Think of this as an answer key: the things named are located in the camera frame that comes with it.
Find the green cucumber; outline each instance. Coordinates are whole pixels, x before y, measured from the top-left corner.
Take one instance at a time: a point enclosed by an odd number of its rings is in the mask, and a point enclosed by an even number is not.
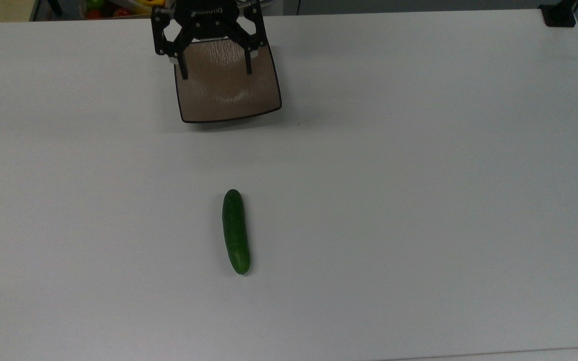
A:
[[[247,273],[251,257],[248,251],[245,206],[240,192],[236,190],[229,190],[224,196],[222,228],[224,228],[224,242],[227,244],[229,261],[233,269],[238,274]]]

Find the black device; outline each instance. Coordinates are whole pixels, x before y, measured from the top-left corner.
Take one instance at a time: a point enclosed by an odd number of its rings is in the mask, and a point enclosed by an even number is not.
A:
[[[238,23],[238,17],[255,24],[255,34],[249,34]],[[175,19],[182,27],[174,41],[169,41],[165,28]],[[188,79],[184,50],[193,39],[231,39],[245,52],[247,74],[252,73],[251,53],[266,46],[267,38],[259,0],[177,0],[171,9],[153,7],[151,13],[153,40],[158,55],[168,55],[181,69],[183,79]]]
[[[551,28],[573,28],[576,24],[574,12],[578,0],[561,0],[556,5],[539,5],[543,21]]]

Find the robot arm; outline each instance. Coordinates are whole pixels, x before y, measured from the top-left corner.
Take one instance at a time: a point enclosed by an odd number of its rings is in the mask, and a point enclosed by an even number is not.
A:
[[[255,34],[239,25],[240,12],[255,24]],[[171,19],[182,27],[174,41],[164,32]],[[172,63],[179,64],[183,79],[188,79],[184,50],[194,39],[231,39],[245,52],[247,74],[252,74],[251,53],[267,44],[259,0],[177,0],[170,9],[153,7],[151,25],[156,54],[168,55]]]

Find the white table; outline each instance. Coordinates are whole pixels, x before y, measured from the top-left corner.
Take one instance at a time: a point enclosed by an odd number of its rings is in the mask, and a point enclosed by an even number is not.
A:
[[[206,126],[181,123],[149,21],[0,25],[0,359],[578,347],[578,27],[266,25],[282,110]]]

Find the green fruit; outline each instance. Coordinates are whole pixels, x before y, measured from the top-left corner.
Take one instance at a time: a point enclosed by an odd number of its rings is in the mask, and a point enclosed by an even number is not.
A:
[[[105,0],[88,0],[86,2],[86,9],[87,10],[93,10],[93,9],[101,10],[101,8],[104,6],[104,2],[105,2]]]
[[[247,273],[251,258],[248,250],[245,207],[242,196],[236,190],[230,190],[224,196],[222,204],[222,228],[227,245],[229,260],[238,274]]]

